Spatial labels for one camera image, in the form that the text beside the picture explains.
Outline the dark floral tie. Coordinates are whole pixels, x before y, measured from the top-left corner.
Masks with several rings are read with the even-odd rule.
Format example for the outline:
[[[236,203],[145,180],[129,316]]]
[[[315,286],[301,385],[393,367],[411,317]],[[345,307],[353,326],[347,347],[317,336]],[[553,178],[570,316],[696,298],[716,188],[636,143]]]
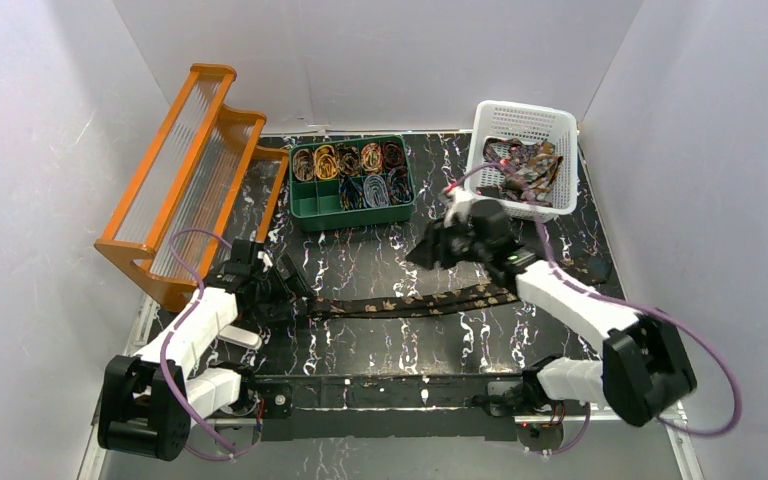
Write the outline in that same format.
[[[579,255],[569,262],[561,262],[560,268],[585,286],[606,283],[613,271],[613,266],[608,260],[587,254]],[[434,317],[519,301],[515,293],[490,281],[427,295],[338,300],[318,296],[313,291],[305,291],[295,297],[303,302],[311,319]]]

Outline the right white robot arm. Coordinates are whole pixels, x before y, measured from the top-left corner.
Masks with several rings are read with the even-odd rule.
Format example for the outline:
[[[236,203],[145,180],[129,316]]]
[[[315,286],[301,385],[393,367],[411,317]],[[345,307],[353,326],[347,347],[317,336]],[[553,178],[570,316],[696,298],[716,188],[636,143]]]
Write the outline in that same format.
[[[597,360],[549,357],[524,373],[530,401],[574,400],[610,407],[641,427],[695,391],[697,380],[675,326],[597,291],[554,268],[516,240],[495,199],[456,187],[443,217],[430,222],[407,261],[426,270],[481,265],[492,284],[532,304],[583,337]]]

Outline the white plastic basket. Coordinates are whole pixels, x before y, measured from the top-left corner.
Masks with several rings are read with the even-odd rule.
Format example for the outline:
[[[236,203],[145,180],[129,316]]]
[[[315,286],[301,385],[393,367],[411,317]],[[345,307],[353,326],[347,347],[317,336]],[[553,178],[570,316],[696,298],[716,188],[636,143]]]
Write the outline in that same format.
[[[575,117],[565,111],[509,101],[485,100],[476,108],[472,139],[466,164],[474,174],[465,180],[465,188],[475,194],[480,189],[499,186],[502,172],[488,167],[483,157],[485,140],[489,137],[520,139],[526,145],[548,140],[556,152],[564,156],[564,163],[555,181],[550,200],[551,206],[499,199],[514,218],[547,222],[567,215],[576,207],[578,195],[579,153]]]

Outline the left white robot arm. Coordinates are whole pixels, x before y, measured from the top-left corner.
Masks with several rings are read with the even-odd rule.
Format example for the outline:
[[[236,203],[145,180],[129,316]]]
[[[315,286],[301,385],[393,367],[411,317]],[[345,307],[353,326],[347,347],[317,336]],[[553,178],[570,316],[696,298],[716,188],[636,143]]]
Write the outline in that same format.
[[[97,425],[101,448],[172,461],[198,425],[233,458],[238,450],[209,416],[224,409],[258,419],[270,408],[288,414],[290,392],[258,385],[252,370],[228,362],[199,367],[218,340],[252,351],[262,346],[258,334],[235,326],[240,313],[314,297],[289,256],[273,261],[262,244],[246,240],[230,247],[228,259],[198,278],[196,292],[167,328],[106,366]]]

